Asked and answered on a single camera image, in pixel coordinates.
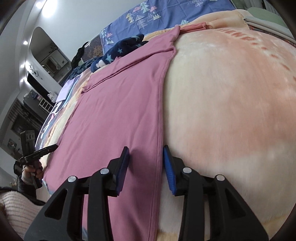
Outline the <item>person's left hand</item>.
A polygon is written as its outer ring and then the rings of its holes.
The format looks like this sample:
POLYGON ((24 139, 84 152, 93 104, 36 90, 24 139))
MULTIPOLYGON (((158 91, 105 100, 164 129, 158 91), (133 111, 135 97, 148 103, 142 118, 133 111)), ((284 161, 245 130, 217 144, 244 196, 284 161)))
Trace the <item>person's left hand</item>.
POLYGON ((32 176, 35 176, 39 180, 43 179, 44 171, 40 161, 36 162, 38 165, 35 168, 32 165, 25 165, 22 170, 21 180, 27 185, 33 185, 32 176))

